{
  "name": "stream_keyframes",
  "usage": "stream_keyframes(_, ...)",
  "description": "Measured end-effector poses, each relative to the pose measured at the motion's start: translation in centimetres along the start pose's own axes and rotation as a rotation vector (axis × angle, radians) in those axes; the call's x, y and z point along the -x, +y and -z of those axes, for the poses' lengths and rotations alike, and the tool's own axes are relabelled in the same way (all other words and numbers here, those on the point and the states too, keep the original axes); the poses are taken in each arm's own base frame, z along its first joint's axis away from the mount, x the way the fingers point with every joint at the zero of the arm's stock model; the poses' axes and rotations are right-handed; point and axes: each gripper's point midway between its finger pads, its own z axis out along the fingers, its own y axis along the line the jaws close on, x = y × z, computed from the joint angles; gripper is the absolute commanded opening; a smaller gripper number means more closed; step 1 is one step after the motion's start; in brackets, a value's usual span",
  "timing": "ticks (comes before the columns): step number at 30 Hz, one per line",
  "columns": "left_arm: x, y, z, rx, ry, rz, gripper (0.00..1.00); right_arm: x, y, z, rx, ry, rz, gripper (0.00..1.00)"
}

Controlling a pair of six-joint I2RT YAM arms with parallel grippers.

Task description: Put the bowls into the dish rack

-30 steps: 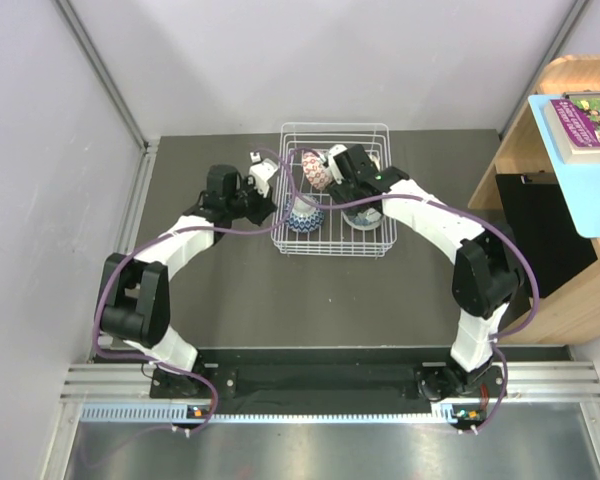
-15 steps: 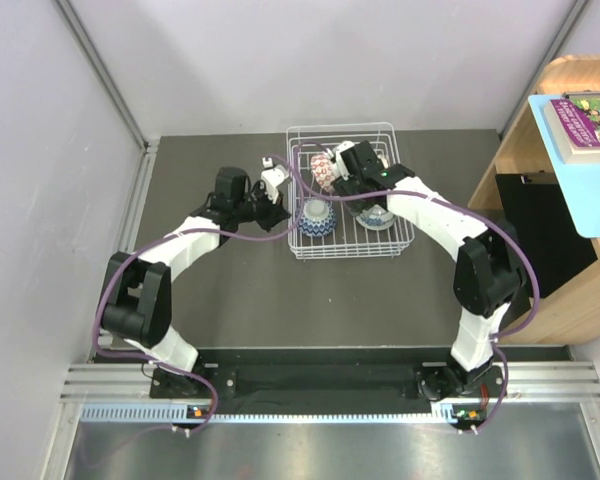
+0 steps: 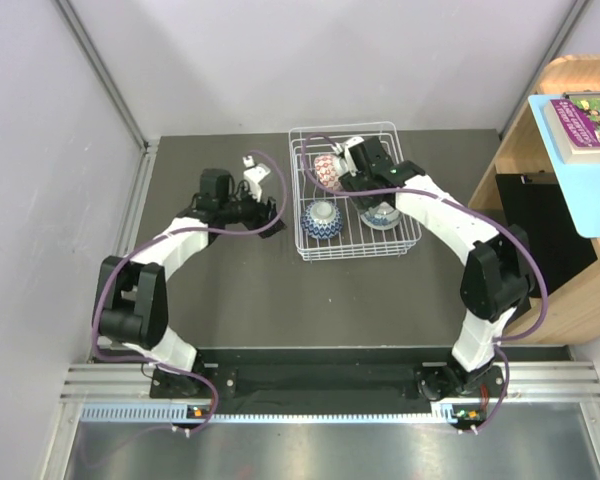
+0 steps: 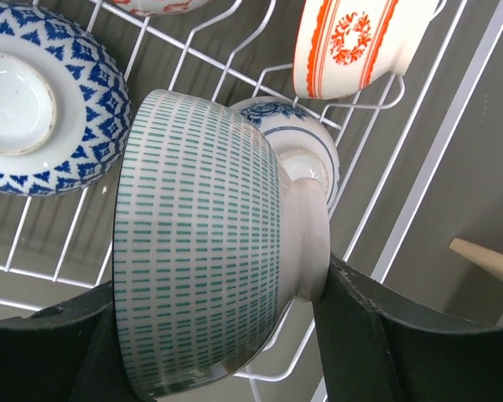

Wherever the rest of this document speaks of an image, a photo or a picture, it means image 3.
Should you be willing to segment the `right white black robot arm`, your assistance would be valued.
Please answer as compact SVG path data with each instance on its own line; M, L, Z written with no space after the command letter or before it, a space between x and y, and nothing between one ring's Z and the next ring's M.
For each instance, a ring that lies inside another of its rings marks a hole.
M454 393L472 394L493 363L497 338L534 287L524 260L526 233L518 227L501 232L497 223L465 208L413 162L394 162L376 137L356 136L334 150L339 182L357 207L391 205L433 233L463 265L460 297L466 313L446 380Z

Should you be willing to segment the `white wire dish rack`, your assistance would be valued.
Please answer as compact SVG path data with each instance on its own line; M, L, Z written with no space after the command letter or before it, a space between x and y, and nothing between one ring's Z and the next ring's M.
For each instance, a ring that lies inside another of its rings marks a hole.
M384 231L375 230L363 222L350 198L330 194L318 188L307 178L309 173L315 172L315 158L333 151L331 144L322 138L308 140L307 137L313 133L325 134L338 143L354 136L363 138L377 136L394 162L399 163L404 160L397 129L391 121L291 129L288 134L288 146L295 245L302 259L318 261L406 254L422 236L421 225L416 220L401 215L394 228ZM341 214L342 229L331 239L314 239L302 227L301 217L306 208L315 201L329 201Z

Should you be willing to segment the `blue white floral bowl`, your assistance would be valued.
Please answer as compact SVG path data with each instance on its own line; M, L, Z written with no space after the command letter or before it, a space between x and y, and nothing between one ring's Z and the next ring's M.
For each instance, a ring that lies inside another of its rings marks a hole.
M387 202L372 207L360 214L361 221L371 229L386 231L395 228L402 214Z

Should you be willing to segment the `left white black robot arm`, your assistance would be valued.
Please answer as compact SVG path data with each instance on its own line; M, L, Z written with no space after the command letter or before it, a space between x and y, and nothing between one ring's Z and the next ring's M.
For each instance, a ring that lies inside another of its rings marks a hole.
M168 227L128 257L103 260L96 290L93 339L105 337L172 372L172 384L185 396L206 387L207 374L198 350L170 326L167 283L194 255L211 246L230 225L236 234L268 238L285 228L276 201L263 194L271 168L247 166L235 181L225 169L205 169L199 191Z

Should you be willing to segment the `red geometric pattern bowl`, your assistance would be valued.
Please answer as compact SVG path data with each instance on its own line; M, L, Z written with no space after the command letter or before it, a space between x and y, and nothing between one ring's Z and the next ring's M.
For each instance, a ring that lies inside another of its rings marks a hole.
M314 169L318 181L328 189L340 191L340 177L346 173L346 164L337 155L325 154L314 159Z

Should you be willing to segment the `blue triangle pattern bowl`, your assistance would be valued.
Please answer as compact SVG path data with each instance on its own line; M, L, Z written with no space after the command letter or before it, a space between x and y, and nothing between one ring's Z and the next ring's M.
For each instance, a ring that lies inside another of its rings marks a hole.
M300 223L303 231L316 240L333 239L343 228L339 208L326 200L317 200L309 204L301 216Z

